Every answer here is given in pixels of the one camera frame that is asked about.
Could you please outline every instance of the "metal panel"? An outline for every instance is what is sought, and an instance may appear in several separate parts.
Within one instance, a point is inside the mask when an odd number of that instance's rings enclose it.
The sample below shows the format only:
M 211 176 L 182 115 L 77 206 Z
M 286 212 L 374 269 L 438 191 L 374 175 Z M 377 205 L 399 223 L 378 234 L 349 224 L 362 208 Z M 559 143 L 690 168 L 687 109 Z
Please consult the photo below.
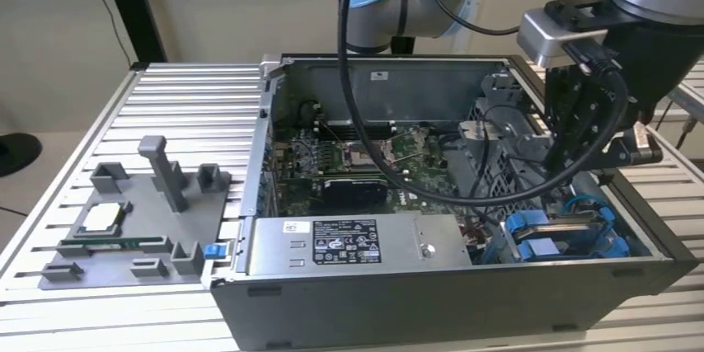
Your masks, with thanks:
M 254 73 L 255 66 L 233 64 L 155 64 L 149 70 L 154 74 L 163 73 L 173 76 L 177 73 L 193 74 L 193 69 L 206 70 L 205 73 L 217 74 L 227 69 L 235 75 L 245 68 L 249 68 L 250 73 Z M 697 65 L 694 71 L 704 72 L 702 63 Z M 687 77 L 686 83 L 694 88 L 704 89 L 704 79 L 695 77 L 698 75 L 693 76 L 694 78 Z M 99 115 L 98 122 L 95 122 L 81 147 L 69 159 L 62 174 L 49 186 L 41 202 L 31 211 L 27 222 L 21 226 L 21 231 L 13 239 L 14 246 L 10 246 L 2 253 L 0 261 L 7 260 L 14 255 L 14 247 L 18 247 L 19 242 L 27 240 L 29 237 L 33 241 L 49 242 L 50 238 L 58 235 L 58 231 L 54 234 L 50 230 L 58 230 L 59 227 L 71 223 L 78 208 L 59 205 L 62 200 L 59 195 L 66 195 L 71 187 L 87 186 L 85 184 L 86 172 L 81 171 L 79 167 L 75 168 L 82 161 L 98 154 L 129 155 L 133 153 L 130 148 L 135 148 L 137 137 L 130 140 L 109 142 L 99 139 L 102 125 L 111 123 L 113 115 L 135 115 L 139 117 L 147 115 L 231 116 L 241 109 L 235 103 L 230 102 L 205 105 L 181 102 L 174 105 L 119 106 L 121 91 L 127 89 L 129 82 L 130 79 L 126 80 L 123 88 L 118 90 L 110 102 L 114 105 L 107 106 Z M 210 82 L 198 85 L 191 87 L 191 92 L 187 93 L 197 93 L 198 90 L 203 90 L 203 92 L 217 91 L 222 88 L 217 84 L 223 85 L 225 83 Z M 169 86 L 161 83 L 161 85 L 154 84 L 153 87 Z M 222 88 L 217 94 L 229 93 L 227 90 L 227 88 Z M 181 88 L 163 88 L 163 92 L 166 95 L 179 95 L 182 90 Z M 189 128 L 197 129 L 198 126 L 193 125 Z M 182 141 L 171 140 L 166 150 L 171 150 L 169 153 L 174 155 L 178 155 L 177 153 L 202 153 L 203 159 L 207 159 L 210 158 L 209 153 L 246 152 L 247 142 L 246 138 L 203 138 L 197 136 Z M 666 212 L 671 208 L 671 204 L 658 206 L 658 208 L 662 211 L 659 215 L 663 217 L 665 223 L 704 263 L 699 248 L 704 243 L 704 207 L 695 203 L 695 200 L 699 199 L 704 176 L 677 153 L 673 153 L 666 147 L 663 151 L 665 163 L 625 170 L 625 177 L 649 202 L 654 204 L 670 202 L 675 203 L 674 206 L 694 205 L 694 209 L 687 209 L 690 215 L 686 216 L 673 216 L 671 213 Z M 231 169 L 229 171 L 238 169 L 237 166 L 229 168 Z M 243 173 L 239 172 L 239 180 L 243 176 Z M 233 183 L 230 191 L 239 186 L 241 184 Z M 225 217 L 235 218 L 238 216 L 237 204 L 235 199 L 233 199 L 227 209 L 225 209 Z M 219 237 L 234 237 L 237 224 L 237 221 L 227 222 Z M 34 235 L 31 230 L 41 230 L 41 232 Z M 55 345 L 59 345 L 61 349 L 65 350 L 89 349 L 101 352 L 125 350 L 125 348 L 133 350 L 149 348 L 149 350 L 167 350 L 169 352 L 173 349 L 235 350 L 235 343 L 229 336 L 227 327 L 218 313 L 209 311 L 214 307 L 214 301 L 199 285 L 63 290 L 46 293 L 35 288 L 38 277 L 30 272 L 22 277 L 14 277 L 19 269 L 31 270 L 42 264 L 42 260 L 50 258 L 50 251 L 31 251 L 33 248 L 38 247 L 30 246 L 29 243 L 21 245 L 18 255 L 10 261 L 14 273 L 10 275 L 10 271 L 5 271 L 2 276 L 0 301 L 3 301 L 5 304 L 0 307 L 0 321 L 2 321 L 0 335 L 5 337 L 0 337 L 0 350 L 54 350 Z M 559 350 L 570 352 L 699 350 L 701 345 L 704 345 L 702 303 L 704 264 L 665 293 L 627 300 L 605 318 L 605 321 L 589 331 L 418 345 L 410 349 L 446 352 L 477 350 Z M 181 315 L 177 311 L 191 312 L 193 314 Z M 99 323 L 79 321 L 75 318 L 95 315 L 99 312 L 103 312 L 99 314 Z M 114 321 L 110 321 L 110 312 L 114 313 Z M 17 328 L 18 325 L 11 322 L 23 323 L 23 327 Z M 11 326 L 13 330 L 6 331 L 5 325 Z M 371 349 L 371 351 L 374 350 L 399 352 L 409 350 L 409 347 Z
M 2 274 L 3 289 L 26 290 L 35 286 L 35 272 L 54 254 L 49 249 L 66 235 L 78 206 L 90 195 L 87 176 L 95 165 L 121 162 L 130 173 L 150 172 L 147 162 L 135 153 L 145 134 L 163 134 L 171 139 L 166 152 L 169 159 L 179 162 L 183 171 L 195 171 L 201 163 L 215 162 L 221 169 L 231 172 L 223 216 L 239 216 L 250 136 L 257 120 L 254 108 L 258 108 L 261 90 L 257 65 L 153 64 L 126 83 L 115 94 L 115 105 L 109 106 L 101 115 L 101 129 L 90 135 L 81 156 L 71 160 L 65 182 L 53 187 L 55 198 Z M 182 92 L 185 87 L 190 90 L 187 93 Z M 141 105 L 131 104 L 145 102 L 149 103 L 145 106 L 147 111 L 141 112 Z M 230 111 L 218 116 L 191 114 L 179 103 L 227 106 Z

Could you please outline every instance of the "warning label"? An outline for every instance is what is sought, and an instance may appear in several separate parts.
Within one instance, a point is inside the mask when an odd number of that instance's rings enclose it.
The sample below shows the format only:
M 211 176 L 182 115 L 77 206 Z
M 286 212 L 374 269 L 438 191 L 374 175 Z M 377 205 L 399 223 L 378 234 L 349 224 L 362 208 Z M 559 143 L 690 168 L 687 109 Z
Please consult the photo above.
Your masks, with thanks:
M 375 220 L 337 220 L 311 223 L 315 264 L 381 263 Z

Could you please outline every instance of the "blue latch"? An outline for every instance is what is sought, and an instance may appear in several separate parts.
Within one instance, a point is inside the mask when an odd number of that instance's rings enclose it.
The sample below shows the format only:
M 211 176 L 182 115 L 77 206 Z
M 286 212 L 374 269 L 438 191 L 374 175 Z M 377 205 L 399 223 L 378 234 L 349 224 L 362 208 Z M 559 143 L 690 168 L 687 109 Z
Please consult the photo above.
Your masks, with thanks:
M 510 234 L 522 227 L 550 224 L 547 215 L 542 210 L 519 210 L 505 220 L 505 228 Z
M 202 257 L 206 260 L 218 260 L 223 259 L 227 256 L 227 247 L 225 245 L 217 245 L 211 243 L 205 246 L 202 250 Z
M 549 256 L 557 256 L 559 251 L 551 239 L 538 238 L 519 243 L 518 254 L 522 261 L 530 261 Z

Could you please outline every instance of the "green circuit board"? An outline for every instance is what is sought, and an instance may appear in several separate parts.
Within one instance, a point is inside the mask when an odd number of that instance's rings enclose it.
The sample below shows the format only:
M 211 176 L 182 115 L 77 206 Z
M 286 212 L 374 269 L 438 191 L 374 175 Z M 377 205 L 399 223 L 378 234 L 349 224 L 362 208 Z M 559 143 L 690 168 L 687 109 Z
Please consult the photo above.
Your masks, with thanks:
M 293 164 L 294 158 L 306 157 L 309 149 L 317 154 L 317 158 L 314 166 L 306 162 L 305 167 L 298 167 L 297 171 L 286 169 L 286 177 L 279 178 L 279 211 L 285 216 L 314 214 L 310 212 L 310 202 L 319 199 L 319 185 L 323 181 L 385 180 L 358 142 L 315 141 L 310 138 L 301 139 L 299 142 L 305 142 L 305 147 L 291 143 L 291 150 L 285 152 L 281 161 Z M 427 129 L 398 127 L 389 139 L 373 143 L 386 162 L 406 180 L 438 193 L 451 192 L 454 183 L 446 170 L 446 161 L 437 137 L 429 134 Z M 425 202 L 411 193 L 387 185 L 386 202 L 369 213 L 391 214 L 406 211 L 419 211 L 423 214 L 463 214 L 463 209 Z

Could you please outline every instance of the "cable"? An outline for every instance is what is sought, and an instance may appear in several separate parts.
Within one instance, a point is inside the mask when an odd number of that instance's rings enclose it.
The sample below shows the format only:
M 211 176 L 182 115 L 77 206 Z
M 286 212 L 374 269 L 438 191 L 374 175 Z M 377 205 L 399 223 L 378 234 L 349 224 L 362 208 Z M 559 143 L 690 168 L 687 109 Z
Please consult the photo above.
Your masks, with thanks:
M 481 117 L 481 129 L 483 131 L 483 139 L 482 139 L 482 146 L 481 146 L 481 160 L 479 160 L 479 167 L 475 171 L 475 179 L 474 183 L 471 184 L 471 188 L 469 189 L 469 198 L 474 198 L 475 189 L 479 186 L 481 179 L 483 179 L 483 174 L 486 173 L 486 166 L 487 166 L 487 157 L 490 152 L 490 141 L 487 139 L 487 131 L 486 131 L 486 118 L 485 115 Z M 485 223 L 490 223 L 493 226 L 498 227 L 498 223 L 486 216 L 486 212 L 481 212 L 475 207 L 469 207 L 474 215 L 479 218 L 479 220 Z
M 107 10 L 109 14 L 109 22 L 111 24 L 111 31 L 114 32 L 114 37 L 117 39 L 117 44 L 119 45 L 119 48 L 122 49 L 123 58 L 127 60 L 127 67 L 131 66 L 131 60 L 129 59 L 127 50 L 123 48 L 122 39 L 119 39 L 119 34 L 117 33 L 117 24 L 114 22 L 114 15 L 111 14 L 110 7 L 107 6 L 107 2 L 105 0 L 102 1 L 102 5 L 105 6 L 105 10 Z
M 618 68 L 613 64 L 605 49 L 593 40 L 581 39 L 563 45 L 565 51 L 567 51 L 570 57 L 573 59 L 578 59 L 578 63 L 582 64 L 582 67 L 590 70 L 593 77 L 601 82 L 603 88 L 607 91 L 613 91 L 613 110 L 607 115 L 605 126 L 602 129 L 599 129 L 595 139 L 593 140 L 593 144 L 586 147 L 585 151 L 581 153 L 581 156 L 577 157 L 573 162 L 550 177 L 550 179 L 543 181 L 541 184 L 534 185 L 530 189 L 495 197 L 462 198 L 437 194 L 425 190 L 413 183 L 403 181 L 402 177 L 398 176 L 397 172 L 383 161 L 383 157 L 381 156 L 377 147 L 373 145 L 366 135 L 366 130 L 363 129 L 363 120 L 354 103 L 354 93 L 349 78 L 349 58 L 346 54 L 347 14 L 349 0 L 341 0 L 337 13 L 337 68 L 339 71 L 342 95 L 349 111 L 349 117 L 351 119 L 351 125 L 354 126 L 354 131 L 361 141 L 361 145 L 367 151 L 367 156 L 371 159 L 373 164 L 378 167 L 381 173 L 391 182 L 391 184 L 394 184 L 398 188 L 410 191 L 414 195 L 421 196 L 425 199 L 442 202 L 445 204 L 483 207 L 507 204 L 513 201 L 521 201 L 523 199 L 537 197 L 550 192 L 566 180 L 569 180 L 571 176 L 575 175 L 575 173 L 586 164 L 591 155 L 594 155 L 603 148 L 613 134 L 615 133 L 621 116 L 627 106 L 627 89 L 623 78 L 619 75 Z
M 674 101 L 669 101 L 667 106 L 663 108 L 663 112 L 662 112 L 662 115 L 659 116 L 659 120 L 657 120 L 655 131 L 659 130 L 659 124 L 662 123 L 663 116 L 667 115 L 667 111 L 673 103 Z
M 463 21 L 462 18 L 459 16 L 457 16 L 451 12 L 451 10 L 447 9 L 447 7 L 442 3 L 442 0 L 435 0 L 435 3 L 437 3 L 437 6 L 439 7 L 439 9 L 442 10 L 442 12 L 445 13 L 445 15 L 449 18 L 451 18 L 451 20 L 457 24 L 463 26 L 470 31 L 474 31 L 477 33 L 481 33 L 482 35 L 489 35 L 489 36 L 505 36 L 505 35 L 511 35 L 513 33 L 518 32 L 518 27 L 517 26 L 514 26 L 513 28 L 502 29 L 502 30 L 493 30 L 493 29 L 482 28 L 482 27 L 469 23 L 467 21 Z
M 23 216 L 25 218 L 27 217 L 27 214 L 25 214 L 23 212 L 19 212 L 18 210 L 13 210 L 10 208 L 5 208 L 3 206 L 0 206 L 0 210 L 3 210 L 5 212 L 10 212 L 11 214 L 15 214 L 18 216 Z
M 591 201 L 594 201 L 601 206 L 607 206 L 605 200 L 602 198 L 597 197 L 595 195 L 589 195 L 589 194 L 577 195 L 573 199 L 570 199 L 567 202 L 563 203 L 562 214 L 565 214 L 569 211 L 569 207 L 571 206 L 573 203 L 575 203 L 578 201 L 582 201 L 585 199 L 590 199 Z
M 681 135 L 679 135 L 679 138 L 677 139 L 677 144 L 674 145 L 674 148 L 677 150 L 682 148 L 683 139 L 686 138 L 686 135 L 689 135 L 689 132 L 694 130 L 695 122 L 697 121 L 694 117 L 689 116 L 686 118 L 686 121 L 683 122 L 683 125 L 681 126 Z

